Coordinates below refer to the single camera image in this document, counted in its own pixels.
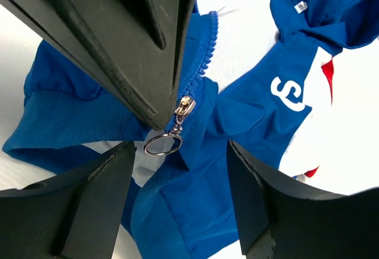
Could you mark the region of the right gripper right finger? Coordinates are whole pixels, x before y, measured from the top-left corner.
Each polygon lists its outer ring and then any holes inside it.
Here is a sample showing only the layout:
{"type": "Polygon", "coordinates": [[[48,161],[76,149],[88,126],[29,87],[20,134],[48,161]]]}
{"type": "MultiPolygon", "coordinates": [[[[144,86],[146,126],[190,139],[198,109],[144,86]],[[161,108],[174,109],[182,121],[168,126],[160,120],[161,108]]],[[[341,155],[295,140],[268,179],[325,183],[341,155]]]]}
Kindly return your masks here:
{"type": "Polygon", "coordinates": [[[377,258],[378,189],[324,191],[227,144],[227,172],[247,258],[377,258]]]}

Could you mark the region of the blue white red jacket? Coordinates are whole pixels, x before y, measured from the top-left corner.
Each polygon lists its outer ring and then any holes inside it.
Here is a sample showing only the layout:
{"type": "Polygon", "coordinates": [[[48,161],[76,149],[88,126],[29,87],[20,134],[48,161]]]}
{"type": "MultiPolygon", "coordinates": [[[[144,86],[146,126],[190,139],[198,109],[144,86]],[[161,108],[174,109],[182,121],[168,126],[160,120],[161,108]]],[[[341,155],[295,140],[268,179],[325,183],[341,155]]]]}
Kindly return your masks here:
{"type": "Polygon", "coordinates": [[[3,152],[61,174],[121,142],[136,160],[121,224],[142,258],[208,258],[239,239],[227,175],[232,140],[295,179],[311,120],[331,108],[333,58],[378,37],[378,0],[197,0],[185,40],[176,108],[181,148],[150,156],[154,132],[46,41],[24,83],[23,116],[3,152]]]}

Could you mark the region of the silver zipper slider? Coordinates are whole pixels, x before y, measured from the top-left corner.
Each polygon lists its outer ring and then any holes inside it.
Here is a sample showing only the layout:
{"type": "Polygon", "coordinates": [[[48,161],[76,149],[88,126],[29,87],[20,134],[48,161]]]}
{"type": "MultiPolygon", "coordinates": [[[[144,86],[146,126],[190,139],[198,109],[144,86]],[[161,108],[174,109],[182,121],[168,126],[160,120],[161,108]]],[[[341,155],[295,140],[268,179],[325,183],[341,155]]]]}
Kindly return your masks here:
{"type": "Polygon", "coordinates": [[[182,97],[178,107],[174,112],[175,124],[172,129],[168,133],[157,135],[148,140],[144,145],[144,152],[150,156],[166,156],[178,151],[184,142],[183,137],[181,136],[181,132],[183,131],[182,124],[184,120],[191,114],[195,106],[196,102],[192,97],[188,95],[182,97]],[[149,149],[155,142],[167,139],[170,139],[174,143],[177,143],[176,147],[162,152],[153,152],[149,149]]]}

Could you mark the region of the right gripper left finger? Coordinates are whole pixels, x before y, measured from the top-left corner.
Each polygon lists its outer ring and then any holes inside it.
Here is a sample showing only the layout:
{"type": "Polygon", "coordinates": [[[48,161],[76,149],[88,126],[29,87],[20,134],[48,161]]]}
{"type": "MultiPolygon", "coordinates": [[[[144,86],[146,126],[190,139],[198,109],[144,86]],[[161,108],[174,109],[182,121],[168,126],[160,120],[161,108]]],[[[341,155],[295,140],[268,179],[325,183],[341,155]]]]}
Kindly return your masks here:
{"type": "Polygon", "coordinates": [[[1,191],[1,257],[111,258],[135,152],[123,142],[86,165],[1,191]]]}

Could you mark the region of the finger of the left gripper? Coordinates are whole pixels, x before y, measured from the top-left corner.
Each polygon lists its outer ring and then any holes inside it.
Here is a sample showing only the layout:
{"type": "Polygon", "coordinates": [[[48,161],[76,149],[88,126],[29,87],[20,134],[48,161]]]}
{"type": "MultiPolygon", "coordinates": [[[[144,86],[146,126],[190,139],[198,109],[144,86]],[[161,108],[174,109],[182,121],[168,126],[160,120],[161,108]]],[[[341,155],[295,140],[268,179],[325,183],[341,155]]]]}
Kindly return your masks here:
{"type": "Polygon", "coordinates": [[[1,0],[118,98],[163,129],[176,107],[195,0],[1,0]]]}

